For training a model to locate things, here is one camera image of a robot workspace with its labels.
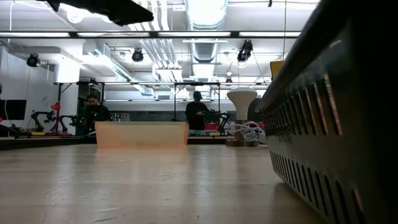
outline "person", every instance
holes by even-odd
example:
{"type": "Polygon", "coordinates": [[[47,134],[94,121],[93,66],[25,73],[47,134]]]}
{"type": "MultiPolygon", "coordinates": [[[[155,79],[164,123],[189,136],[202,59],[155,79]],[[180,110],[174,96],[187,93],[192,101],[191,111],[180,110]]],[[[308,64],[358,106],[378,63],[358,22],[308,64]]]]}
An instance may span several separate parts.
{"type": "Polygon", "coordinates": [[[205,112],[208,111],[207,106],[202,103],[201,93],[193,92],[193,102],[187,105],[185,114],[189,124],[190,135],[206,135],[205,132],[205,112]]]}
{"type": "Polygon", "coordinates": [[[86,133],[90,133],[95,130],[95,121],[110,121],[111,115],[108,108],[99,102],[98,96],[95,94],[88,95],[87,100],[88,106],[85,110],[86,133]]]}

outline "ceiling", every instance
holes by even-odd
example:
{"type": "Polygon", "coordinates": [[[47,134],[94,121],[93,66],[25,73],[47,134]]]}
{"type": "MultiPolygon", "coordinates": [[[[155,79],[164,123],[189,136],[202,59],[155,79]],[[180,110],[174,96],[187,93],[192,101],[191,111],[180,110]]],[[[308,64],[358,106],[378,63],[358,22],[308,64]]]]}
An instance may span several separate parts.
{"type": "MultiPolygon", "coordinates": [[[[112,31],[130,30],[128,26],[120,27],[107,23],[99,17],[85,16],[74,24],[67,18],[67,12],[53,12],[44,2],[37,1],[1,1],[0,2],[0,30],[15,31],[112,31]]],[[[267,7],[268,1],[229,0],[226,12],[225,30],[271,30],[271,31],[301,31],[317,0],[288,0],[285,14],[285,1],[273,0],[272,7],[267,7]]],[[[168,0],[168,23],[171,30],[186,30],[185,6],[183,0],[168,0]]],[[[182,66],[184,78],[192,76],[190,48],[183,44],[182,39],[173,39],[177,60],[182,66]]],[[[19,47],[59,47],[78,58],[82,63],[81,76],[97,79],[112,79],[114,73],[104,65],[90,60],[83,55],[81,45],[83,39],[72,40],[40,40],[40,39],[12,39],[11,44],[19,47]]],[[[108,45],[112,50],[112,59],[119,62],[127,71],[134,73],[152,71],[152,61],[144,54],[142,62],[133,63],[131,56],[135,48],[141,48],[139,39],[96,39],[97,46],[108,45]]],[[[214,77],[222,78],[226,72],[232,72],[233,77],[239,75],[241,82],[262,81],[262,76],[269,80],[271,71],[269,62],[281,60],[294,45],[295,39],[253,39],[253,54],[245,68],[239,68],[236,63],[237,52],[244,39],[228,39],[228,43],[220,44],[215,62],[214,77]]]]}

